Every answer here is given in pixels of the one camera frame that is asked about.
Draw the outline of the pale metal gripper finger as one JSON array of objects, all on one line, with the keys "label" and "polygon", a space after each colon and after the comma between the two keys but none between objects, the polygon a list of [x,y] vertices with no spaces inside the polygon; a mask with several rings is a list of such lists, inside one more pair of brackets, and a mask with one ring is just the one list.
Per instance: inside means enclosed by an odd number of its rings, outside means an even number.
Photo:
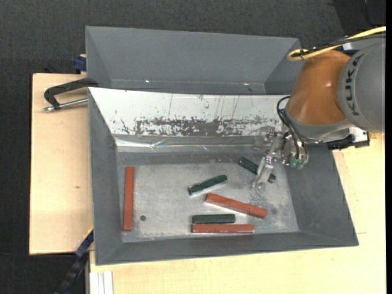
[{"label": "pale metal gripper finger", "polygon": [[253,180],[253,185],[261,185],[267,182],[271,173],[271,160],[263,156],[257,169],[257,174]]},{"label": "pale metal gripper finger", "polygon": [[268,159],[264,157],[262,159],[262,162],[260,164],[260,183],[266,183],[270,177],[270,174],[273,171],[274,168],[274,162],[272,159]]}]

